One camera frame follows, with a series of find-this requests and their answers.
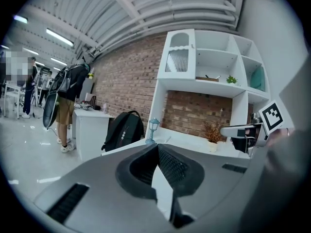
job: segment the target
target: white shelving unit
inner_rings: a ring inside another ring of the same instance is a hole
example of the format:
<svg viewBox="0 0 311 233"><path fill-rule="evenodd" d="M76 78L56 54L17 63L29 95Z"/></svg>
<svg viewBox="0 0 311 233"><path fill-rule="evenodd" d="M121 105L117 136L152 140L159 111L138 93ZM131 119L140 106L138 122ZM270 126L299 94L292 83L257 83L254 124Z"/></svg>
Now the white shelving unit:
<svg viewBox="0 0 311 233"><path fill-rule="evenodd" d="M252 74L259 67L264 73L264 91L250 87ZM220 78L218 82L196 79L206 75ZM238 85L226 82L229 75L238 80ZM167 34L149 119L161 119L168 90L232 98L230 125L247 123L249 103L259 109L270 99L264 63L253 41L228 33L193 29ZM160 128L155 136L163 132L167 135L170 130ZM181 141L184 138L182 133L171 131L171 134L180 135Z"/></svg>

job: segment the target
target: white sneakers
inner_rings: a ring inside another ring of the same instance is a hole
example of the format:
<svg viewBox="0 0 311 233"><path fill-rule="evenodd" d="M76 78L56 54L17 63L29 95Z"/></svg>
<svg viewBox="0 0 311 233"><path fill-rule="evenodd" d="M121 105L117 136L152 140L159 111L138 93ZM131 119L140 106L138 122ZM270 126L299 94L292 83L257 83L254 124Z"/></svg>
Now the white sneakers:
<svg viewBox="0 0 311 233"><path fill-rule="evenodd" d="M61 147L60 150L63 153L67 153L68 151L74 150L76 148L76 146L73 143L67 143L67 147Z"/></svg>
<svg viewBox="0 0 311 233"><path fill-rule="evenodd" d="M22 118L30 118L30 115L24 113L24 114L21 115L21 117L22 117Z"/></svg>
<svg viewBox="0 0 311 233"><path fill-rule="evenodd" d="M58 143L58 144L62 144L61 139L58 138L58 139L57 139L57 143Z"/></svg>

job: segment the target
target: fluorescent light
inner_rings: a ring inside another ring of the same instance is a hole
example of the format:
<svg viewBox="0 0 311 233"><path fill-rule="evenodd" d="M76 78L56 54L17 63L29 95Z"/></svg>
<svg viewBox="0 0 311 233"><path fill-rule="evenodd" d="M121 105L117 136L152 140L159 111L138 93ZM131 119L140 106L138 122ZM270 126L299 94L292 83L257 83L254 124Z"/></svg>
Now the fluorescent light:
<svg viewBox="0 0 311 233"><path fill-rule="evenodd" d="M66 38L60 36L59 34L53 32L53 31L51 31L51 30L49 30L49 29L47 29L47 33L50 34L51 36L54 36L55 38L57 38L57 39L59 39L59 40L65 42L65 43L68 44L69 46L71 46L71 47L73 46L73 42L67 40Z"/></svg>
<svg viewBox="0 0 311 233"><path fill-rule="evenodd" d="M29 49L26 49L26 48L23 48L25 51L27 51L27 52L31 52L31 53L33 53L33 54L36 54L36 55L39 55L37 52L35 52L35 51L32 51L32 50L29 50Z"/></svg>
<svg viewBox="0 0 311 233"><path fill-rule="evenodd" d="M42 63L40 63L40 62L38 62L38 61L35 61L35 63L37 63L38 65L41 65L41 66L44 66L44 67L45 67L44 64L42 64Z"/></svg>
<svg viewBox="0 0 311 233"><path fill-rule="evenodd" d="M67 66L66 63L61 62L61 61L59 61L59 60L55 60L55 59L53 59L53 58L51 58L51 60L53 60L53 61L55 61L55 62L57 62L57 63L59 63L59 64L62 64L62 65L64 65L64 66Z"/></svg>
<svg viewBox="0 0 311 233"><path fill-rule="evenodd" d="M23 23L27 23L27 22L28 22L28 20L27 20L26 18L20 17L20 16L18 16L18 15L15 15L15 16L14 16L14 20L21 21L21 22L23 22Z"/></svg>

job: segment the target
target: dark pants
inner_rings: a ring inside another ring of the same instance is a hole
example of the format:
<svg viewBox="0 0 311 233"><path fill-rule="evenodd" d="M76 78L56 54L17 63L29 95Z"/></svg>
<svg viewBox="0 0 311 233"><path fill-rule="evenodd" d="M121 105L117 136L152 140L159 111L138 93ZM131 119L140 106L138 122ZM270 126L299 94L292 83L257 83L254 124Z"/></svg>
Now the dark pants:
<svg viewBox="0 0 311 233"><path fill-rule="evenodd" d="M41 95L40 95L40 99L39 99L39 104L41 105L43 97L45 97L45 101L47 100L47 94L48 94L49 90L41 90Z"/></svg>
<svg viewBox="0 0 311 233"><path fill-rule="evenodd" d="M31 95L33 94L34 87L35 87L34 85L26 86L25 89L25 102L23 112L24 113L26 112L26 114L30 113Z"/></svg>

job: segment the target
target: ceiling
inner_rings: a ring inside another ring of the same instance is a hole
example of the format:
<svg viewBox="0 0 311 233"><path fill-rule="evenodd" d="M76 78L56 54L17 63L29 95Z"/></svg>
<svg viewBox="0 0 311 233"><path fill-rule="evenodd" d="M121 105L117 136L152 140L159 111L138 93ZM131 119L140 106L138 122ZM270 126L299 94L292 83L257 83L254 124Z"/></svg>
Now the ceiling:
<svg viewBox="0 0 311 233"><path fill-rule="evenodd" d="M37 61L61 68L51 57L73 64L92 61L130 41L185 28L234 32L242 0L29 0L7 39L39 53ZM46 33L49 28L73 47Z"/></svg>

